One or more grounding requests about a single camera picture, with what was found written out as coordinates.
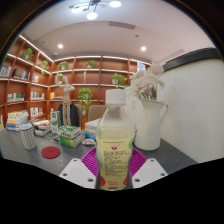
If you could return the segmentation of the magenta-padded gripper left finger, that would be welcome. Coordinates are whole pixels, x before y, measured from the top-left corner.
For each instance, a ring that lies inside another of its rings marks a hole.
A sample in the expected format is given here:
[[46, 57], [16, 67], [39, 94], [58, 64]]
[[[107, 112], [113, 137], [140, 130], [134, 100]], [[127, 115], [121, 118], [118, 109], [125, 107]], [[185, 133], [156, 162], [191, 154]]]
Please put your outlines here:
[[80, 159], [73, 158], [60, 173], [60, 177], [84, 188], [95, 189], [98, 175], [96, 149], [85, 153]]

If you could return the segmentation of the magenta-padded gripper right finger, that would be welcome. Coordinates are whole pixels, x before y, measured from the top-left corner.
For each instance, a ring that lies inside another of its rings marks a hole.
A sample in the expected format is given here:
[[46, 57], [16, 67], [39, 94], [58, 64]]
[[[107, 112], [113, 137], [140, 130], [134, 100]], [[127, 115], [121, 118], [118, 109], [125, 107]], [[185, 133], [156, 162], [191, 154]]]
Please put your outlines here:
[[167, 176], [167, 172], [155, 158], [147, 158], [139, 150], [133, 149], [129, 161], [129, 175], [132, 187], [141, 188]]

